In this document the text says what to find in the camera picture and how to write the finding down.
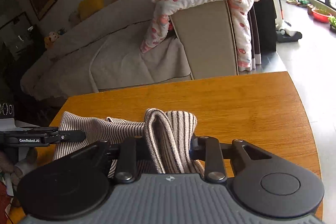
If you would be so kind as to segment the white pink plush toy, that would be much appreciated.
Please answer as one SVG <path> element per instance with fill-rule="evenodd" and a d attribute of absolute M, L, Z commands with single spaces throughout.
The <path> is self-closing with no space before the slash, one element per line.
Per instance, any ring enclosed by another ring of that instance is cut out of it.
<path fill-rule="evenodd" d="M 49 33 L 49 40 L 51 43 L 56 42 L 56 40 L 59 38 L 59 34 L 57 32 L 50 32 Z"/>

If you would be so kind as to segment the green slippers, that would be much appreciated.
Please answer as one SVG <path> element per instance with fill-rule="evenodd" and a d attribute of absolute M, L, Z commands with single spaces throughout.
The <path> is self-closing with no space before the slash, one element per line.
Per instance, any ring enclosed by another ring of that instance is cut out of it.
<path fill-rule="evenodd" d="M 307 0 L 286 0 L 286 3 L 299 7 L 307 7 L 310 4 Z"/>

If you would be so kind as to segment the left yellow cushion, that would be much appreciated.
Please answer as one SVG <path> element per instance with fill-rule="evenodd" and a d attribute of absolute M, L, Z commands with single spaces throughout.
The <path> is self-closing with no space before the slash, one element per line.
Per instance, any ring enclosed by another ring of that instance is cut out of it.
<path fill-rule="evenodd" d="M 104 0 L 83 0 L 79 3 L 80 20 L 84 21 L 94 13 L 104 8 Z"/>

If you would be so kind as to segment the beige covered sofa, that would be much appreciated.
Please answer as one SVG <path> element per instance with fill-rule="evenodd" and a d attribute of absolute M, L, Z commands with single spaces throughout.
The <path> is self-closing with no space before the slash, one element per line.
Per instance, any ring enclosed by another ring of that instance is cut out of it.
<path fill-rule="evenodd" d="M 226 1 L 176 12 L 173 30 L 142 53 L 153 11 L 150 0 L 118 0 L 106 6 L 58 38 L 22 76 L 21 89 L 44 100 L 238 74 Z"/>

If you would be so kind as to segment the glass fish tank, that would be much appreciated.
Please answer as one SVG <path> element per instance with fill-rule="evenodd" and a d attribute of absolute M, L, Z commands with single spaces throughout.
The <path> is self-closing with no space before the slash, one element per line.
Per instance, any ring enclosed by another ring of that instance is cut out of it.
<path fill-rule="evenodd" d="M 14 60 L 37 56 L 42 49 L 41 31 L 32 24 L 26 12 L 21 12 L 1 26 L 1 41 Z"/>

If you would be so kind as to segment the brown striped sweater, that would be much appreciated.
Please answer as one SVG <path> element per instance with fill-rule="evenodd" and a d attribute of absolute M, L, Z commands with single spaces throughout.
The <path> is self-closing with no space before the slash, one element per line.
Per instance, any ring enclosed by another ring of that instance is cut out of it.
<path fill-rule="evenodd" d="M 191 139 L 197 126 L 197 118 L 187 111 L 164 112 L 147 109 L 143 122 L 106 117 L 80 117 L 70 112 L 63 114 L 60 129 L 82 130 L 85 140 L 56 145 L 53 159 L 69 155 L 98 140 L 120 144 L 127 137 L 141 136 L 150 153 L 149 160 L 140 160 L 139 173 L 199 173 L 204 174 L 200 162 L 191 159 Z"/>

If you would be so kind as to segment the black tray with greens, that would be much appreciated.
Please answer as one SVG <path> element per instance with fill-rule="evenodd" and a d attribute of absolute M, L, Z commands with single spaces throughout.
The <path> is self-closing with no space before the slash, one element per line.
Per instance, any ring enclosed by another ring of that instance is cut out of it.
<path fill-rule="evenodd" d="M 330 16 L 329 17 L 329 29 L 331 32 L 336 33 L 336 17 Z"/>

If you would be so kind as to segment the yellow plush toy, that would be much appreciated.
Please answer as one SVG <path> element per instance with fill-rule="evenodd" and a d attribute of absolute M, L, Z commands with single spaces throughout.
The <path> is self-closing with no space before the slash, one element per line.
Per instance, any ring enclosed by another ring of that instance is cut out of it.
<path fill-rule="evenodd" d="M 53 47 L 54 45 L 54 42 L 52 41 L 52 38 L 50 36 L 47 36 L 44 38 L 44 41 L 45 41 L 45 48 L 47 50 L 49 50 L 50 48 Z"/>

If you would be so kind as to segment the red plastic basin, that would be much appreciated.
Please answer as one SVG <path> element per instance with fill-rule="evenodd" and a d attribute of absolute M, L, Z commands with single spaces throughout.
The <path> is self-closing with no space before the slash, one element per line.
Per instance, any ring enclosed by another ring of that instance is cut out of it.
<path fill-rule="evenodd" d="M 321 23 L 329 23 L 329 18 L 332 16 L 331 13 L 316 7 L 312 8 L 311 12 L 313 14 L 313 18 Z"/>

